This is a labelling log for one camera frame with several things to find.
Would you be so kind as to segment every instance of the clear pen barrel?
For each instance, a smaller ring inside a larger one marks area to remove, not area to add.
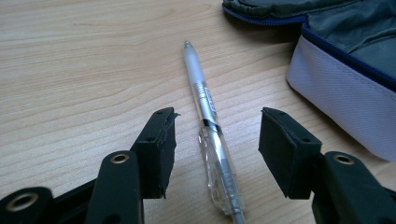
[[[204,82],[195,83],[192,89],[203,121],[199,141],[212,200],[226,215],[242,216],[245,203],[236,183],[233,162],[218,124],[218,115],[210,92]]]

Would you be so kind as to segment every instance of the black clamp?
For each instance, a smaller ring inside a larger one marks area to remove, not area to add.
[[[156,111],[131,150],[107,155],[97,179],[53,198],[18,190],[0,201],[0,223],[144,223],[143,199],[165,197],[175,162],[173,107]]]

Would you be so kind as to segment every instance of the wood grain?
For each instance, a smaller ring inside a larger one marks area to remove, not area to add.
[[[219,1],[0,2],[0,198],[44,186],[54,196],[97,176],[129,149],[150,115],[177,113],[166,200],[147,223],[231,223],[214,209],[197,143],[198,114],[182,60],[196,47],[247,204],[247,223],[314,223],[310,201],[285,199],[257,151],[263,106],[292,115],[323,142],[360,158],[396,190],[396,165],[342,131],[285,80],[298,26],[233,19]]]

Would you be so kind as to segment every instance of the clamp jaw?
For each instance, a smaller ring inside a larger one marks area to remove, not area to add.
[[[144,223],[143,199],[165,197],[175,162],[173,107],[156,111],[129,151],[107,155],[96,179],[53,198],[20,189],[0,201],[0,223]]]
[[[396,192],[356,157],[320,153],[321,142],[288,114],[262,110],[259,151],[285,197],[309,199],[317,223],[396,223]]]

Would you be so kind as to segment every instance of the bag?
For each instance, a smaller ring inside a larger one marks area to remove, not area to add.
[[[224,0],[260,25],[302,24],[287,81],[376,156],[396,161],[395,0]]]

